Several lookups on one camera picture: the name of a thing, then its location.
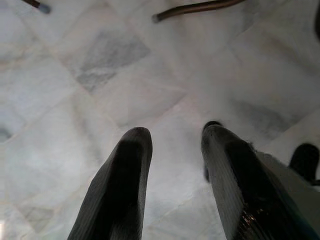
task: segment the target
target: metal rod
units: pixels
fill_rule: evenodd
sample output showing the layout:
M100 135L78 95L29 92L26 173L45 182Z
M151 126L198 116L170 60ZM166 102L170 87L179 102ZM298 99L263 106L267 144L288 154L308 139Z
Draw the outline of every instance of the metal rod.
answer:
M39 11L41 11L44 14L49 14L51 12L50 6L48 6L44 3L38 2L36 0L22 0L22 1L35 7L36 9L38 9Z
M215 0L177 6L153 15L152 20L154 23L158 23L173 16L227 8L243 1L244 0Z

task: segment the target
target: floor tile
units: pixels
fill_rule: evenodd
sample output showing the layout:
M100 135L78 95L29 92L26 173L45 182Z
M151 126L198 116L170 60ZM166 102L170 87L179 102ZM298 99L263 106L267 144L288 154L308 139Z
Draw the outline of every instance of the floor tile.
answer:
M206 185L200 148L203 125L202 117L185 99L150 128L153 153L144 226L177 208Z
M67 239L76 221L89 185L82 185L55 210L53 218L39 234L41 239Z
M150 50L106 3L88 8L52 51L90 93Z
M199 53L210 57L284 1L250 0L223 9L185 14L176 18L183 20L183 25L190 32L188 37ZM174 2L177 6L195 3L181 0Z
M101 110L120 128L150 127L185 95L170 69L152 56L122 69L94 93Z
M318 5L317 1L287 1L259 23L273 36L275 49L286 47L287 60L310 73L319 73L320 66L320 41L315 34Z
M26 121L15 111L13 106L0 103L0 143L19 133Z
M45 3L50 6L51 12L43 14L21 0L8 1L16 14L47 46L59 42L77 18L94 2L96 0L47 0Z
M47 193L51 189L57 195L68 196L87 182L109 156L116 130L85 92L76 92L6 146L9 200L22 203L44 194L38 199L43 205L55 199ZM68 188L59 191L65 183Z
M174 7L173 2L150 0L127 21L140 39L173 69L175 76L185 79L190 73L202 69L203 65L191 41L188 27L181 18L168 19L158 24L152 21L154 14L171 7Z
M8 68L14 61L25 58L39 44L6 1L0 3L0 29L0 70Z
M223 232L211 185L195 191L191 199L168 212L152 227L190 240L204 234L209 227Z
M148 227L144 232L142 233L142 240L186 240L186 238L180 236L180 235L174 235L171 233L168 233L166 231L159 230L155 227Z
M306 70L295 61L287 46L262 26L251 28L236 39L231 48L242 71L239 80L232 82L235 98L264 104L294 122L320 103L319 72Z
M8 240L39 240L31 226L26 222L22 214L12 205L1 205L1 212L4 213L3 239Z
M105 0L108 2L121 18L126 19L133 14L139 7L148 2L149 0Z
M223 228L218 227L215 222L212 222L196 240L226 240L226 235Z
M77 85L44 48L13 64L4 74L1 97L28 123L72 94Z

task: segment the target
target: marble floor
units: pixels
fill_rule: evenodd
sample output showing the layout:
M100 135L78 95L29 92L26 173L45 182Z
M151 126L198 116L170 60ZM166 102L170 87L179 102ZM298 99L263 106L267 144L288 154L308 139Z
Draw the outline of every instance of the marble floor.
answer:
M66 239L122 134L152 136L144 240L224 240L203 178L219 120L288 164L320 147L316 0L246 0L174 17L195 0L0 1L0 238Z

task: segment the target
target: chair leg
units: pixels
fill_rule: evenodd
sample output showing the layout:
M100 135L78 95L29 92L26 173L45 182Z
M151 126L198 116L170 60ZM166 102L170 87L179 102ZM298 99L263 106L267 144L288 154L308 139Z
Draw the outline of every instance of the chair leg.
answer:
M38 9L39 11L41 11L44 14L49 14L51 12L51 8L50 6L44 4L44 3L40 3L36 0L22 0L25 3L35 7L36 9Z

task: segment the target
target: black shoe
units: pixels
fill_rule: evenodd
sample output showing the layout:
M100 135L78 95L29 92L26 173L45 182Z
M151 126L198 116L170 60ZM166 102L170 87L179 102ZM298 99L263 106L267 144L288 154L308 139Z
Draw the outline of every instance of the black shoe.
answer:
M319 149L312 144L304 143L295 149L289 168L293 169L310 184L314 184L317 183L316 171L318 163Z

